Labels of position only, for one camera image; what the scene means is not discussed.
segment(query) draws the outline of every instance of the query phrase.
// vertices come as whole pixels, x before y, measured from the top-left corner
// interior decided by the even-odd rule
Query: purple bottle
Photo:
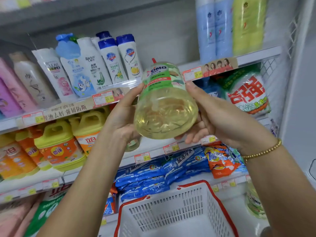
[[[23,113],[19,104],[14,100],[12,94],[0,78],[0,111],[9,118]]]

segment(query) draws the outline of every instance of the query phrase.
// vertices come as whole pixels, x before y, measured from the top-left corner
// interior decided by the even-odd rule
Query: printed photo of people
[[[214,60],[213,62],[209,62],[201,67],[203,77],[217,75],[235,68],[238,68],[238,63],[237,59],[234,57]]]

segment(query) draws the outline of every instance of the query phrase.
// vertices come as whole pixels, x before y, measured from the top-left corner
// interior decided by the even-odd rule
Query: blue cap
[[[109,38],[106,40],[102,40],[98,42],[100,49],[106,48],[106,47],[110,47],[110,46],[117,46],[117,44],[115,43],[114,38]]]
[[[96,36],[97,36],[98,38],[100,38],[100,39],[105,39],[105,38],[112,37],[112,36],[110,35],[110,32],[109,32],[109,31],[101,31],[101,32],[98,32],[98,33],[96,34]]]
[[[118,41],[118,45],[126,43],[126,42],[135,42],[135,39],[132,34],[118,36],[116,37],[116,40]]]
[[[57,41],[69,40],[69,37],[73,37],[73,33],[59,34],[56,36]]]

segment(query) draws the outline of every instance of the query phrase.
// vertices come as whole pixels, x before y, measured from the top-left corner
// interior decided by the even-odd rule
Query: fingernail
[[[186,83],[186,85],[187,85],[188,87],[196,87],[196,85],[195,85],[192,81],[188,81],[188,82]]]

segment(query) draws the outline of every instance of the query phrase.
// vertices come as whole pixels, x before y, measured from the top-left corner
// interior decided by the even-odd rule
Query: lemon illustration
[[[137,75],[139,73],[139,68],[138,67],[132,67],[131,72],[133,75]]]

